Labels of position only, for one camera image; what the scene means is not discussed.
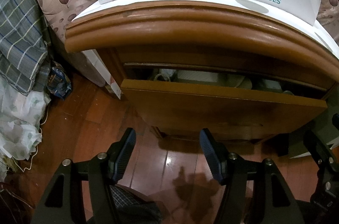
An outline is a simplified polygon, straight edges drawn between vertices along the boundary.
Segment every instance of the drawer front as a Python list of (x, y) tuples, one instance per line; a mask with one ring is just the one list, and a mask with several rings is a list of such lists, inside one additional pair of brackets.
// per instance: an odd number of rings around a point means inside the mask
[(196, 45), (134, 45), (116, 50), (125, 68), (153, 66), (168, 69), (190, 67), (192, 70), (196, 68), (210, 72), (236, 71), (306, 85), (325, 92), (335, 83), (314, 69), (243, 51)]
[(164, 131), (207, 127), (233, 139), (289, 133), (327, 108), (322, 100), (221, 86), (124, 80), (121, 89), (148, 125)]
[[(251, 129), (244, 129), (243, 127), (224, 127), (223, 129), (215, 129), (214, 127), (209, 128), (212, 131), (214, 139), (217, 141), (229, 141), (229, 140), (241, 140), (234, 141), (234, 143), (248, 143), (248, 140), (253, 139), (265, 139), (272, 136), (272, 134), (264, 134), (262, 132), (253, 132)], [(176, 129), (166, 129), (159, 127), (159, 130), (163, 133), (171, 135), (174, 138), (188, 139), (188, 140), (199, 140), (200, 131), (190, 131), (190, 130), (176, 130)]]

